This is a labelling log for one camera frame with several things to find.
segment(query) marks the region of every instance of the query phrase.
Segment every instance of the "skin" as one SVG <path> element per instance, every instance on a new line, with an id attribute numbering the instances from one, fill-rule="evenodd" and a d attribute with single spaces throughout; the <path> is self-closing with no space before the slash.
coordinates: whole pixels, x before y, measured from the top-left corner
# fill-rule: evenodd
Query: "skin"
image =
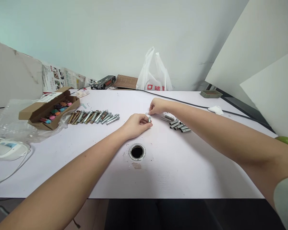
<path id="1" fill-rule="evenodd" d="M 212 147 L 238 163 L 274 207 L 274 189 L 288 177 L 288 145 L 214 113 L 154 98 L 149 114 L 163 112 L 175 115 Z M 145 114 L 132 115 L 121 128 L 38 187 L 0 223 L 0 230 L 64 229 L 79 212 L 120 146 L 152 126 L 147 121 Z"/>

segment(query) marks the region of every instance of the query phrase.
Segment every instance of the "open cardboard box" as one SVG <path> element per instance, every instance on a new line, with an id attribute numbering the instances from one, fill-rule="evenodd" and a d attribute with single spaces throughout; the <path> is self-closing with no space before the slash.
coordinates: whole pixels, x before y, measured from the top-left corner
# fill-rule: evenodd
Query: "open cardboard box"
<path id="1" fill-rule="evenodd" d="M 28 120 L 28 123 L 37 129 L 48 131 L 55 130 L 59 126 L 59 121 L 61 117 L 65 113 L 77 109 L 80 106 L 80 99 L 78 97 L 70 95 L 70 91 L 68 90 L 70 88 L 71 87 L 62 87 L 57 91 L 55 91 L 54 93 L 45 96 L 38 102 L 35 102 L 29 107 L 23 109 L 22 111 L 19 112 L 18 119 Z M 42 123 L 39 121 L 39 119 L 48 115 L 51 112 L 51 110 L 54 109 L 54 106 L 56 104 L 59 104 L 65 99 L 69 100 L 72 103 L 72 105 L 69 106 L 63 112 L 61 112 L 61 114 L 56 116 L 56 118 L 50 124 Z"/>

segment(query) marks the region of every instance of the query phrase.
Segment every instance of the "sleeve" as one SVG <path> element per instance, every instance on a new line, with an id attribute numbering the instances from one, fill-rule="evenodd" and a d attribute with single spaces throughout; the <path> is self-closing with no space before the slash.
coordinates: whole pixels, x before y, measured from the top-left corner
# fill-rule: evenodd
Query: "sleeve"
<path id="1" fill-rule="evenodd" d="M 278 183 L 274 190 L 275 209 L 288 230 L 288 178 Z"/>

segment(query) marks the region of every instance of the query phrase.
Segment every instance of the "white desk surface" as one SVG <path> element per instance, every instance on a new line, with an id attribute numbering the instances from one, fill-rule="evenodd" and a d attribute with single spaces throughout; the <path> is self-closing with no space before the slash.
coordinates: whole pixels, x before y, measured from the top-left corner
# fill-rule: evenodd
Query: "white desk surface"
<path id="1" fill-rule="evenodd" d="M 224 110 L 243 114 L 223 99 L 205 99 L 199 92 L 154 93 L 207 107 L 219 105 Z M 69 125 L 55 136 L 31 144 L 34 152 L 29 154 L 29 160 L 0 183 L 0 197 L 27 197 L 73 158 L 118 129 L 131 114 L 148 112 L 154 97 L 139 91 L 91 90 L 80 99 L 86 106 L 89 103 L 85 110 L 108 109 L 119 113 L 120 120 L 108 126 Z M 276 137 L 257 122 L 226 113 L 223 116 Z M 160 115 L 153 115 L 152 123 L 151 129 L 122 145 L 89 198 L 263 198 L 236 163 L 195 133 L 171 130 Z M 146 148 L 141 162 L 133 161 L 128 155 L 135 143 Z M 0 162 L 0 179 L 9 175 L 20 161 Z"/>

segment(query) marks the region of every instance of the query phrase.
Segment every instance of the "plastic bag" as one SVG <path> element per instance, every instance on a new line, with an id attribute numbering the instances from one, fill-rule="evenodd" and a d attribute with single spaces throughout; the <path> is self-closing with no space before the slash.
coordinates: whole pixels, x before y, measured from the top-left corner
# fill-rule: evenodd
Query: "plastic bag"
<path id="1" fill-rule="evenodd" d="M 62 129 L 67 128 L 67 122 L 73 111 L 65 113 L 60 121 L 59 126 L 53 131 L 40 130 L 28 124 L 27 120 L 19 120 L 18 114 L 21 110 L 37 102 L 37 100 L 17 100 L 12 99 L 4 108 L 0 115 L 0 138 L 26 143 L 39 143 L 59 133 Z"/>
<path id="2" fill-rule="evenodd" d="M 152 47 L 146 54 L 145 62 L 139 75 L 136 89 L 172 91 L 173 87 L 167 69 L 164 67 L 159 53 L 154 55 L 154 51 L 155 49 Z M 152 75 L 149 71 L 152 68 L 151 59 L 153 55 L 156 61 L 156 74 L 154 75 Z"/>

